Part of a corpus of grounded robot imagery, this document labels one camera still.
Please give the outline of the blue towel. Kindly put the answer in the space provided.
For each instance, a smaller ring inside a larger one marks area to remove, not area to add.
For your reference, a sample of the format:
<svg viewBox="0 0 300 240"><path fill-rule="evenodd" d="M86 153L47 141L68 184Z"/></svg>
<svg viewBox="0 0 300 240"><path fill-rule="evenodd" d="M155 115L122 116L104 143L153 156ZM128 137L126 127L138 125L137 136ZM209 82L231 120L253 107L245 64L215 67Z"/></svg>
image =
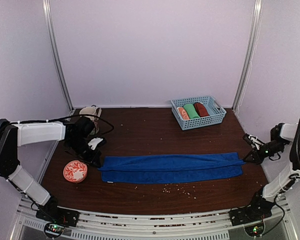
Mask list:
<svg viewBox="0 0 300 240"><path fill-rule="evenodd" d="M107 156L98 170L104 182L181 184L237 177L244 164L236 152Z"/></svg>

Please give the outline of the brown towel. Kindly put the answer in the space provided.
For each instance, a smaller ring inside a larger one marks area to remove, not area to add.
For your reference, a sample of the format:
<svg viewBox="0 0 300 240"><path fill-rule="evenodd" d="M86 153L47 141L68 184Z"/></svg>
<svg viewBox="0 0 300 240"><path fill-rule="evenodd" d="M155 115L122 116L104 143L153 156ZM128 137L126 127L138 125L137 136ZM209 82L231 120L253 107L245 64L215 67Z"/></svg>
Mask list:
<svg viewBox="0 0 300 240"><path fill-rule="evenodd" d="M193 106L201 118L209 116L208 110L201 102L195 102Z"/></svg>

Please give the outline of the light blue plastic basket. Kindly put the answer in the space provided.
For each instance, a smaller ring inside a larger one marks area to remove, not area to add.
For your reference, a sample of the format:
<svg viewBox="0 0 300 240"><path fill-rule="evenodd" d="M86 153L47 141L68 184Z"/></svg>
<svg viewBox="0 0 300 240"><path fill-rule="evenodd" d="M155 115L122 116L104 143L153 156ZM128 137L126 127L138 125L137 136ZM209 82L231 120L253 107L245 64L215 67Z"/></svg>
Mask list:
<svg viewBox="0 0 300 240"><path fill-rule="evenodd" d="M183 131L221 124L227 113L215 98L210 95L172 99L170 103L171 111ZM195 103L203 104L209 116L185 120L178 108L186 104L193 105Z"/></svg>

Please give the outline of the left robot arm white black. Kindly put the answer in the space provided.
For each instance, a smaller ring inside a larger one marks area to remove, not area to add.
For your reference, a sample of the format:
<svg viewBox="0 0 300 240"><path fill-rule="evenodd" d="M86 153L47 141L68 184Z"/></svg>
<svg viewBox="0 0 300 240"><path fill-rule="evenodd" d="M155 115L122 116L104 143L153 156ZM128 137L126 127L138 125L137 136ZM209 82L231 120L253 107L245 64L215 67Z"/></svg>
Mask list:
<svg viewBox="0 0 300 240"><path fill-rule="evenodd" d="M99 148L106 140L102 136L89 138L94 128L92 120L84 116L75 122L67 118L15 122L1 118L0 177L42 208L43 215L51 222L59 221L62 211L55 206L55 197L33 176L39 173L35 167L44 165L42 147L64 142L81 162L99 168Z"/></svg>

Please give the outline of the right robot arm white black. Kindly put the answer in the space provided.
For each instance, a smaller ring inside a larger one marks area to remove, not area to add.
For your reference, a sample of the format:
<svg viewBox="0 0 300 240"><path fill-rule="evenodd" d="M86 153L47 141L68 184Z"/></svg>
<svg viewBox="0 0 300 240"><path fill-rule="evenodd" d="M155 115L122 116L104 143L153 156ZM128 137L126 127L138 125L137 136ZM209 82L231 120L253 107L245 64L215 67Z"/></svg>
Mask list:
<svg viewBox="0 0 300 240"><path fill-rule="evenodd" d="M277 124L270 130L269 142L263 142L247 133L242 138L252 147L243 161L256 165L262 164L265 159L280 160L285 146L291 145L283 170L253 195L246 209L248 219L256 221L263 214L269 213L276 201L300 180L300 119L298 123Z"/></svg>

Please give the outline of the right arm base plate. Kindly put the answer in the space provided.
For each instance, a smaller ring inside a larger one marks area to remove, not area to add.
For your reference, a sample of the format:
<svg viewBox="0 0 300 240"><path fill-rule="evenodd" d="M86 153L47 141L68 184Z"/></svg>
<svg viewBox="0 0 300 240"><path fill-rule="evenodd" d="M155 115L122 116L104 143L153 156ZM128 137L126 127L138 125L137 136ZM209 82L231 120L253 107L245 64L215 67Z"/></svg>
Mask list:
<svg viewBox="0 0 300 240"><path fill-rule="evenodd" d="M271 211L254 211L250 206L232 208L228 214L232 226L246 225L272 216Z"/></svg>

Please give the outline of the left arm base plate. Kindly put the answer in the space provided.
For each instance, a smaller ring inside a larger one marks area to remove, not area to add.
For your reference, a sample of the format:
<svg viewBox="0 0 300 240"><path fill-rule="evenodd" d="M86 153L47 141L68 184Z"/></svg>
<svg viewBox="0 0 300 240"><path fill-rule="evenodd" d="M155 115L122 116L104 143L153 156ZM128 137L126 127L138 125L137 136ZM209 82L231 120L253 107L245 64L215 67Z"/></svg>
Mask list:
<svg viewBox="0 0 300 240"><path fill-rule="evenodd" d="M70 210L56 205L40 206L38 205L36 218L46 222L56 223L64 227L76 227L80 213L76 210Z"/></svg>

